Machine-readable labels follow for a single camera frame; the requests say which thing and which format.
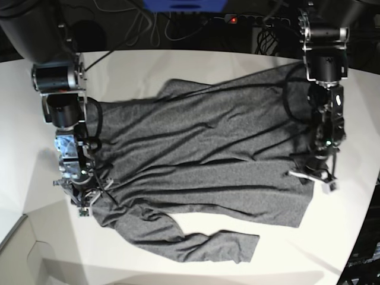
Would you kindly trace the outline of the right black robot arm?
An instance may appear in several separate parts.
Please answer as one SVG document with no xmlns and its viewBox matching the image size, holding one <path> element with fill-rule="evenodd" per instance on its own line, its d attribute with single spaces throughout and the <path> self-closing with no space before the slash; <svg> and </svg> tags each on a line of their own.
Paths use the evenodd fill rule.
<svg viewBox="0 0 380 285">
<path fill-rule="evenodd" d="M 103 126 L 100 103 L 86 95 L 86 69 L 56 1 L 1 1 L 1 29 L 29 60 L 47 124 L 56 128 L 63 188 L 80 217 L 93 212 L 107 187 L 96 170 Z"/>
</svg>

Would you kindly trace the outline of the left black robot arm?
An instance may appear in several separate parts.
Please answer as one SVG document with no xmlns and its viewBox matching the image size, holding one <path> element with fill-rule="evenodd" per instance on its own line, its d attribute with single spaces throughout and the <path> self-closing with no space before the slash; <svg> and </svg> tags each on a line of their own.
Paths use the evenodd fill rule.
<svg viewBox="0 0 380 285">
<path fill-rule="evenodd" d="M 286 88 L 282 98 L 288 117 L 306 125 L 310 135 L 307 151 L 294 155 L 301 159 L 301 165 L 289 174 L 319 182 L 327 192 L 337 189 L 336 162 L 327 169 L 327 161 L 336 160 L 339 146 L 346 139 L 344 88 L 340 82 L 348 77 L 350 26 L 369 8 L 377 6 L 379 1 L 304 1 L 299 7 L 302 66 L 310 82 L 310 119 L 292 114 Z"/>
</svg>

